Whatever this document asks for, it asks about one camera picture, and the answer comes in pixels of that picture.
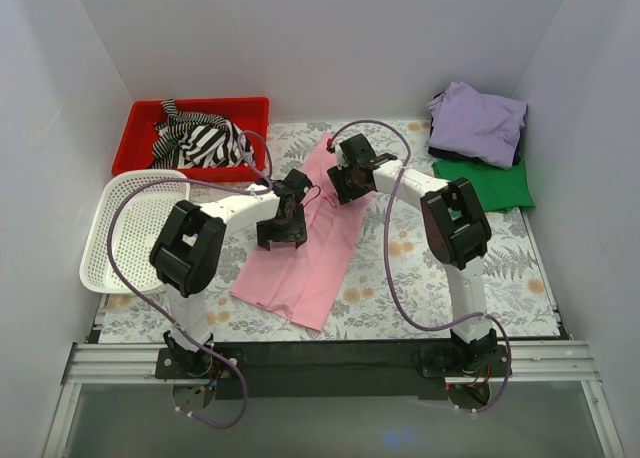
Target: patterned fabric surface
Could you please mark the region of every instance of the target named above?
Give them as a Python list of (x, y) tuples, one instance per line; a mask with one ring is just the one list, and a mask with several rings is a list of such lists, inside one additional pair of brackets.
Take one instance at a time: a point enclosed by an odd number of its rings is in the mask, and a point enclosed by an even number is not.
[[(409, 140), (412, 168), (432, 174), (434, 159), (427, 154), (429, 123), (391, 122)], [(268, 142), (275, 178), (299, 168), (323, 132), (339, 123), (274, 124)], [(373, 125), (352, 128), (362, 132), (378, 153), (399, 157), (403, 146), (387, 130)], [(206, 202), (225, 193), (193, 187), (191, 199)], [(216, 277), (207, 290), (208, 322), (216, 341), (301, 341), (447, 337), (449, 332), (424, 333), (407, 324), (391, 300), (382, 262), (382, 220), (386, 195), (373, 197), (365, 216), (356, 252), (322, 332), (291, 324), (230, 296), (229, 290), (255, 247), (255, 227), (225, 239)], [(519, 210), (489, 213), (493, 237), (485, 257), (484, 279), (488, 310), (510, 336), (557, 336), (558, 328), (524, 221)], [(426, 245), (420, 214), (402, 202), (394, 205), (390, 230), (391, 266), (396, 288), (407, 312), (425, 325), (450, 321), (451, 300), (446, 275)], [(163, 304), (162, 295), (157, 296)], [(167, 322), (142, 300), (111, 296), (100, 335), (101, 343), (159, 343)]]

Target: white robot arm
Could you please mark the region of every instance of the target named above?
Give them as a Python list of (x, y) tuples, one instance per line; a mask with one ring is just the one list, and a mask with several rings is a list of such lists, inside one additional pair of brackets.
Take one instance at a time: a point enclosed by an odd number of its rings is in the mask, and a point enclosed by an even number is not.
[[(327, 149), (336, 155), (336, 166), (328, 174), (341, 203), (371, 191), (392, 192), (402, 168), (395, 156), (376, 155), (361, 134), (335, 146), (329, 143)], [(204, 289), (215, 274), (224, 235), (256, 223), (259, 246), (269, 249), (270, 242), (300, 246), (306, 241), (301, 202), (311, 187), (306, 175), (291, 170), (266, 194), (231, 196), (201, 206), (183, 201), (175, 206), (152, 250), (151, 263), (161, 281), (171, 285), (167, 286), (171, 313), (202, 344), (211, 338)], [(250, 189), (264, 188), (258, 183)], [(467, 180), (448, 182), (407, 169), (396, 196), (423, 215), (429, 247), (447, 274), (453, 318), (484, 314), (482, 265), (491, 230), (471, 184)], [(452, 210), (460, 216), (454, 218)], [(180, 333), (170, 335), (165, 334), (170, 348), (178, 345), (179, 350), (196, 353)], [(482, 360), (497, 346), (495, 331), (482, 317), (456, 325), (452, 340), (467, 363)]]

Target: pink cloth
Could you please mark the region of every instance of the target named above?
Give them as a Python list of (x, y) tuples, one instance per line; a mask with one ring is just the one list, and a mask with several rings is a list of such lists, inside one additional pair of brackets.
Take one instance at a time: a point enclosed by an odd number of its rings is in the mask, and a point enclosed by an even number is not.
[[(306, 205), (307, 242), (297, 250), (256, 247), (231, 288), (231, 295), (314, 330), (322, 330), (338, 295), (360, 236), (371, 194), (340, 205), (327, 170), (336, 164), (326, 138), (300, 171), (321, 188)], [(315, 190), (308, 195), (315, 195)]]

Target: folded purple shirt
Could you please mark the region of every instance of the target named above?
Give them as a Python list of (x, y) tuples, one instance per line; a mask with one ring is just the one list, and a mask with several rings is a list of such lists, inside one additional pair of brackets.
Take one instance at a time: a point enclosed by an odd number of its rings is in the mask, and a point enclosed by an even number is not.
[(508, 170), (520, 141), (527, 104), (478, 93), (454, 81), (427, 105), (433, 116), (429, 146), (479, 158)]

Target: red plastic tray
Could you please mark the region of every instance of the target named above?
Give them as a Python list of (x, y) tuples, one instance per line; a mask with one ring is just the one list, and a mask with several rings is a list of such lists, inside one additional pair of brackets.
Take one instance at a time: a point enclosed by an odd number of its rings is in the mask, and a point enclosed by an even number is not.
[[(120, 141), (120, 147), (113, 161), (111, 171), (119, 175), (125, 171), (149, 168), (153, 161), (151, 147), (158, 134), (154, 125), (167, 118), (161, 101), (138, 101), (131, 107), (129, 120)], [(254, 98), (211, 98), (201, 100), (176, 100), (179, 111), (201, 111), (226, 116), (241, 130), (251, 130), (267, 138), (269, 124), (269, 100)], [(265, 147), (255, 136), (248, 136), (256, 157), (259, 170), (265, 167)], [(255, 181), (258, 176), (248, 167), (229, 166), (224, 168), (181, 168), (189, 178), (209, 182)]]

